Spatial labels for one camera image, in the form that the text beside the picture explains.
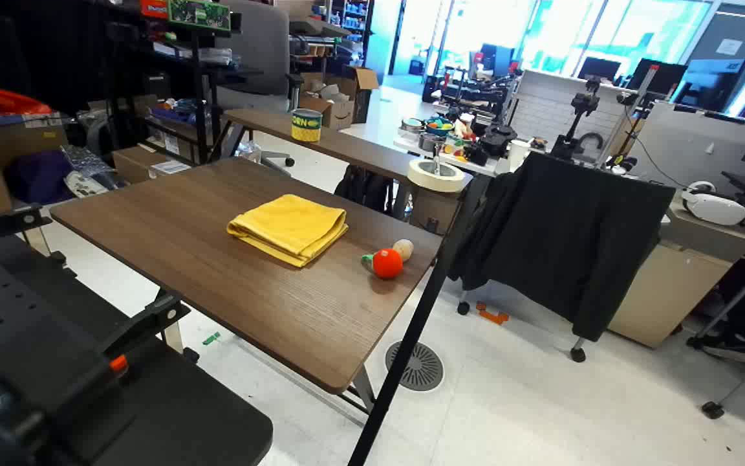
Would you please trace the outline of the yellow towel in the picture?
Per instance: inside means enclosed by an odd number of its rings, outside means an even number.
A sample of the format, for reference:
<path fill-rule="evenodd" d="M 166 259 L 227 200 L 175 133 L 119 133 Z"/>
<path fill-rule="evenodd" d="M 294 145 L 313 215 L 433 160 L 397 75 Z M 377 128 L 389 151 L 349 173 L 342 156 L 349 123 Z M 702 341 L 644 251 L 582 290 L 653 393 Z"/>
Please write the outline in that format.
<path fill-rule="evenodd" d="M 225 233 L 256 251 L 302 269 L 329 251 L 349 231 L 342 208 L 318 204 L 297 194 L 282 194 L 236 215 Z"/>

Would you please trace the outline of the red plush tomato toy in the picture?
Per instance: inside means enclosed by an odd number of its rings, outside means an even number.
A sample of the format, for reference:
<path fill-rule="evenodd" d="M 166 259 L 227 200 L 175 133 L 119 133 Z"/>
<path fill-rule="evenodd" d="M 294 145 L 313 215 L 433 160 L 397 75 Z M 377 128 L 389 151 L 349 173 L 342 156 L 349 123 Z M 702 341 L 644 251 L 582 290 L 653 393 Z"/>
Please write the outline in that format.
<path fill-rule="evenodd" d="M 366 253 L 363 266 L 381 279 L 397 279 L 403 275 L 403 259 L 397 248 L 377 248 L 376 253 Z"/>

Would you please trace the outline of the white masking tape roll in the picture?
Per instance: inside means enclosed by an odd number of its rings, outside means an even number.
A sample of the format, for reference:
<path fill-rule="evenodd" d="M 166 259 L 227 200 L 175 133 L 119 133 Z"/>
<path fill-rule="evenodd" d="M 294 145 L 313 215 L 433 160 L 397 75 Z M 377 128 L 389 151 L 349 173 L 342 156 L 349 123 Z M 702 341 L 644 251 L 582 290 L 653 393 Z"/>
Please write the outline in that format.
<path fill-rule="evenodd" d="M 407 180 L 421 189 L 441 194 L 459 194 L 469 186 L 472 176 L 438 159 L 413 159 Z"/>

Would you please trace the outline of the black tripod pole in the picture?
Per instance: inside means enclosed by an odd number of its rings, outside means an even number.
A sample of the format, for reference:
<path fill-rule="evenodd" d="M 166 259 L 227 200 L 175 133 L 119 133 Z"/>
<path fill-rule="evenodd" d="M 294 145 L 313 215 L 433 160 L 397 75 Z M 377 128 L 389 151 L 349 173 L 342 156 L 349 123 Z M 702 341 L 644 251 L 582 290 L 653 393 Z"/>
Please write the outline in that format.
<path fill-rule="evenodd" d="M 360 433 L 360 441 L 355 442 L 355 451 L 353 451 L 346 466 L 366 466 L 368 464 L 368 455 L 369 455 L 369 451 L 376 445 L 376 437 L 377 437 L 377 433 L 381 433 L 381 427 L 386 423 L 386 415 L 389 415 L 389 410 L 391 410 L 391 404 L 397 400 L 402 379 L 403 379 L 403 373 L 410 367 L 410 360 L 411 360 L 411 354 L 413 354 L 413 349 L 417 349 L 417 344 L 421 339 L 421 332 L 425 332 L 425 326 L 428 326 L 428 322 L 433 316 L 433 308 L 434 308 L 434 304 L 441 299 L 441 290 L 446 285 L 446 278 L 448 278 L 448 272 L 450 272 L 450 266 L 452 266 L 452 261 L 459 257 L 459 248 L 460 248 L 460 244 L 469 237 L 469 225 L 476 217 L 476 209 L 478 209 L 482 196 L 486 194 L 486 186 L 490 186 L 486 176 L 476 176 L 466 186 L 463 200 L 459 204 L 456 225 L 448 231 L 446 242 L 441 244 L 441 251 L 438 251 L 438 257 L 433 261 L 434 265 L 433 275 L 429 275 L 429 279 L 425 285 L 425 294 L 421 294 L 421 299 L 420 299 L 420 304 L 413 308 L 413 316 L 411 316 L 411 322 L 410 322 L 410 326 L 407 326 L 407 332 L 403 332 L 403 336 L 399 341 L 399 352 L 397 352 L 397 358 L 393 358 L 393 362 L 391 362 L 391 367 L 386 373 L 386 380 L 384 380 L 384 387 L 381 387 L 381 392 L 376 397 L 376 407 L 368 415 L 368 423 L 366 423 L 366 427 Z"/>

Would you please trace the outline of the yellow green tape roll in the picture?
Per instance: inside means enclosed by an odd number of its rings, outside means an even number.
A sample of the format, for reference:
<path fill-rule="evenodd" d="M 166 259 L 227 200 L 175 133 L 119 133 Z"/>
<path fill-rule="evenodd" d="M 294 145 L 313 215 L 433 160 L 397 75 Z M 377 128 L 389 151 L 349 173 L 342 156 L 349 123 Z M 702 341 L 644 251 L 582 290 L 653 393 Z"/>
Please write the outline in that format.
<path fill-rule="evenodd" d="M 315 110 L 294 110 L 289 115 L 289 134 L 297 142 L 318 142 L 324 129 L 324 115 Z"/>

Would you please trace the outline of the cardboard box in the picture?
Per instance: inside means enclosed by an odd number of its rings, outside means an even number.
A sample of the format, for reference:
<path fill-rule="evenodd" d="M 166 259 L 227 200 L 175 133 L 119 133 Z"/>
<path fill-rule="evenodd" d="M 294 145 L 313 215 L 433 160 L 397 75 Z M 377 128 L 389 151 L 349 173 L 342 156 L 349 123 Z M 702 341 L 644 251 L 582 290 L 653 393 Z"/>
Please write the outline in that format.
<path fill-rule="evenodd" d="M 369 68 L 349 68 L 338 75 L 306 74 L 297 106 L 315 110 L 324 115 L 327 128 L 345 129 L 368 123 L 376 89 L 377 75 Z"/>

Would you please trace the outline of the round floor drain grate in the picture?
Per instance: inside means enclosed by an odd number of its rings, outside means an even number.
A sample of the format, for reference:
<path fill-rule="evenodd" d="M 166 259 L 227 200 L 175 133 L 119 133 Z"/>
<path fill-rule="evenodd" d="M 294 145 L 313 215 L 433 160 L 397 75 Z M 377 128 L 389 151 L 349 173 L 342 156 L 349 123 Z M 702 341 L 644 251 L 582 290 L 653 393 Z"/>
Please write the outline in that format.
<path fill-rule="evenodd" d="M 402 387 L 410 392 L 434 392 L 446 379 L 443 360 L 434 349 L 428 344 L 417 344 L 403 373 L 402 373 Z"/>

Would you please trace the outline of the black cloth draped cart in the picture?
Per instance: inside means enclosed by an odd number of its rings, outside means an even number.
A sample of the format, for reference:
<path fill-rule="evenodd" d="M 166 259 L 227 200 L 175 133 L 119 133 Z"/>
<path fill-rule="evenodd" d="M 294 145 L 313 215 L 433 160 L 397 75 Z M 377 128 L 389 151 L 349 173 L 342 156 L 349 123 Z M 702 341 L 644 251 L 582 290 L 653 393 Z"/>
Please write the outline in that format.
<path fill-rule="evenodd" d="M 496 176 L 448 272 L 510 285 L 598 341 L 661 242 L 675 189 L 530 156 Z"/>

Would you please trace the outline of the white VR headset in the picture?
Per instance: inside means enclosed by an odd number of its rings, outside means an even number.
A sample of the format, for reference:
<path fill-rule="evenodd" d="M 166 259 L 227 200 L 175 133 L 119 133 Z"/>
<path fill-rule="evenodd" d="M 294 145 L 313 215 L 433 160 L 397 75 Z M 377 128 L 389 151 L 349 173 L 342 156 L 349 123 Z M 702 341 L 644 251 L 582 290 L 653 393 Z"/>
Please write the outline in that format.
<path fill-rule="evenodd" d="M 717 193 L 711 182 L 694 182 L 684 189 L 684 208 L 714 225 L 739 225 L 745 220 L 745 204 Z"/>

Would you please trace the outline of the black clamp with orange tips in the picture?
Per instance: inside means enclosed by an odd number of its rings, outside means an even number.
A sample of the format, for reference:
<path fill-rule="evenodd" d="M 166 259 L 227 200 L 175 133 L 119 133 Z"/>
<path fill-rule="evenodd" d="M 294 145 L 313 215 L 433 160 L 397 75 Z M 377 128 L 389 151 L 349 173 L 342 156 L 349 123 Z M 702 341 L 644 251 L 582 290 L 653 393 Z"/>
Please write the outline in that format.
<path fill-rule="evenodd" d="M 36 209 L 0 215 L 0 239 L 36 224 Z M 94 341 L 0 265 L 0 461 L 32 464 L 63 419 L 135 365 L 139 344 L 185 316 L 175 299 L 159 299 Z"/>

